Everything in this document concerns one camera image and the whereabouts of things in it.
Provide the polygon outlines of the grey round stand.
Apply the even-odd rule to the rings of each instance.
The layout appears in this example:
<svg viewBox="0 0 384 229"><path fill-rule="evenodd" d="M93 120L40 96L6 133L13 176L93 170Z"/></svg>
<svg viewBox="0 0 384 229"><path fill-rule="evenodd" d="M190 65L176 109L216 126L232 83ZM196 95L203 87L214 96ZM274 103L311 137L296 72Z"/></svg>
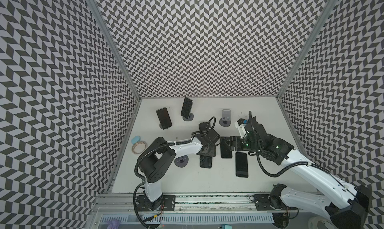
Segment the grey round stand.
<svg viewBox="0 0 384 229"><path fill-rule="evenodd" d="M179 168L184 168L187 166L189 162L189 157L187 155L184 155L184 156L181 156L181 157L178 157L174 160L174 163L177 167Z"/></svg>
<svg viewBox="0 0 384 229"><path fill-rule="evenodd" d="M229 127L231 125L231 110L223 109L222 116L219 120L219 124L222 127Z"/></svg>
<svg viewBox="0 0 384 229"><path fill-rule="evenodd" d="M183 120L187 121L187 122L192 121L193 119L194 119L194 114L193 113L190 113L188 115L188 117L183 117Z"/></svg>

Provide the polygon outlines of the phone teal edge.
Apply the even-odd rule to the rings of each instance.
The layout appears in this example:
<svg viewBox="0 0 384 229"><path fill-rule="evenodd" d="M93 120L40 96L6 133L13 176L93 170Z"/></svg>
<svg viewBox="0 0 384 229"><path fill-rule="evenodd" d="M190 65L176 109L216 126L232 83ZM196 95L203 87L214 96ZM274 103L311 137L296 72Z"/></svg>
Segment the phone teal edge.
<svg viewBox="0 0 384 229"><path fill-rule="evenodd" d="M191 113L192 106L193 106L193 101L185 97L182 105L181 116L188 117L188 115Z"/></svg>

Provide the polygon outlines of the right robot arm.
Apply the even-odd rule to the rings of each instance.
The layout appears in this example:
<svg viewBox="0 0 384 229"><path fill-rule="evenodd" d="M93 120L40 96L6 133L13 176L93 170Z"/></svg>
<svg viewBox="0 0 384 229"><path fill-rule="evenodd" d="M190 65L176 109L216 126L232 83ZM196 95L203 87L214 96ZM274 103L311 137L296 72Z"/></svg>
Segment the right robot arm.
<svg viewBox="0 0 384 229"><path fill-rule="evenodd" d="M228 138L229 150L255 156L261 171L270 178L280 178L291 171L320 192L315 195L276 184L267 195L272 209L305 210L329 220L338 229L364 227L372 207L371 189L335 177L290 143L267 133L251 113L247 119L240 118L235 127L240 135Z"/></svg>

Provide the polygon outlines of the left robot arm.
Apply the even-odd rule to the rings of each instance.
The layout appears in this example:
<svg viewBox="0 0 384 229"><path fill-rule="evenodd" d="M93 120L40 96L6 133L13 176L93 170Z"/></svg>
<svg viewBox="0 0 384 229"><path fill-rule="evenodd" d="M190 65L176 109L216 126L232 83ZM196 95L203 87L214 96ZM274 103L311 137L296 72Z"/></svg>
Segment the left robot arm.
<svg viewBox="0 0 384 229"><path fill-rule="evenodd" d="M139 156L134 168L135 175L142 180L138 185L144 188L144 195L134 197L135 206L139 211L155 211L166 203L161 189L161 179L165 176L171 164L188 163L184 159L190 154L199 156L200 167L211 168L213 157L216 156L220 135L214 130L216 118L199 124L199 131L192 132L191 138L181 141L167 141L158 137Z"/></svg>

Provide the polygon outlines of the grey round stand back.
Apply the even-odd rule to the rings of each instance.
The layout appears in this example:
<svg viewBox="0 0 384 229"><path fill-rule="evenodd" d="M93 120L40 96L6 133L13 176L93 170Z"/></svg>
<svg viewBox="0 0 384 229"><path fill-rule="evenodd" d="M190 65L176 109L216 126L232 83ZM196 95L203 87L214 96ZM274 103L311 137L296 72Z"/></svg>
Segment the grey round stand back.
<svg viewBox="0 0 384 229"><path fill-rule="evenodd" d="M188 115L188 117L183 117L183 120L187 121L187 122L192 121L193 119L194 119L194 114L193 113L190 113Z"/></svg>

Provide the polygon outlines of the tape roll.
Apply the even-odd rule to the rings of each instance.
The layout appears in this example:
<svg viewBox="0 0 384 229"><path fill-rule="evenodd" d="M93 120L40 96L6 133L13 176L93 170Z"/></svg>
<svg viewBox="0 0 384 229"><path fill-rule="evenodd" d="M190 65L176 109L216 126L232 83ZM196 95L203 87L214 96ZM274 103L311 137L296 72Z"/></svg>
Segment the tape roll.
<svg viewBox="0 0 384 229"><path fill-rule="evenodd" d="M147 149L147 143L145 141L138 141L132 146L132 153L136 155L142 154Z"/></svg>

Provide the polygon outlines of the blue oval object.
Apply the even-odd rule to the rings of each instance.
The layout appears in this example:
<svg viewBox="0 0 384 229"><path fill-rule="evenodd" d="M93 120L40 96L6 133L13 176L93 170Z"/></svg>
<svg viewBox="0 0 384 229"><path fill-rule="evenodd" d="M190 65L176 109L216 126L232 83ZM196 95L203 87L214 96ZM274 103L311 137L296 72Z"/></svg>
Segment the blue oval object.
<svg viewBox="0 0 384 229"><path fill-rule="evenodd" d="M138 143L139 141L141 141L141 137L140 137L140 136L134 136L134 137L131 139L131 143L132 143L132 145Z"/></svg>

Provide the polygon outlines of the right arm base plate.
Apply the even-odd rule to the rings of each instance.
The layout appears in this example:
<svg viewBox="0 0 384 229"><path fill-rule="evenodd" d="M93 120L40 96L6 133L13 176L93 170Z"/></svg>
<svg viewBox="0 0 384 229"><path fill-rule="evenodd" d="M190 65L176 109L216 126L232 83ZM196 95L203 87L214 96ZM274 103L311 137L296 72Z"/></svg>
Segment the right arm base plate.
<svg viewBox="0 0 384 229"><path fill-rule="evenodd" d="M257 211L294 211L295 207L288 207L279 197L272 197L267 194L255 194L249 197L255 204Z"/></svg>

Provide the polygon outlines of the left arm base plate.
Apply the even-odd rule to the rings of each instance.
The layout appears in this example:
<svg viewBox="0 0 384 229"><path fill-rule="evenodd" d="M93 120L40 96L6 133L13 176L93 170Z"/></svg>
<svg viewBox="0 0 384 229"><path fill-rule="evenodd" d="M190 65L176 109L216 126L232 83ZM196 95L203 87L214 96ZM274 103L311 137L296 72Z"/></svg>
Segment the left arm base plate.
<svg viewBox="0 0 384 229"><path fill-rule="evenodd" d="M139 212L155 212L161 209L163 209L163 212L173 212L175 205L175 195L162 195L154 202L151 202L146 195L137 196L136 198L136 207Z"/></svg>

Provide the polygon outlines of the aluminium rail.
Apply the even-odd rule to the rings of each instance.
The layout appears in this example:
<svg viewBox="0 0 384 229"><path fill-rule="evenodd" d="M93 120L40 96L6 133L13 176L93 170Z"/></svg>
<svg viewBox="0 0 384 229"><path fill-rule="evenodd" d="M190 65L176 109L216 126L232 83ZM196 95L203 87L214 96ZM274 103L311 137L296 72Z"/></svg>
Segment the aluminium rail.
<svg viewBox="0 0 384 229"><path fill-rule="evenodd" d="M255 194L267 193L171 193L175 195L175 213L226 213L226 212L286 212L257 211L249 199ZM133 194L105 194L97 197L92 214L128 214L134 212Z"/></svg>

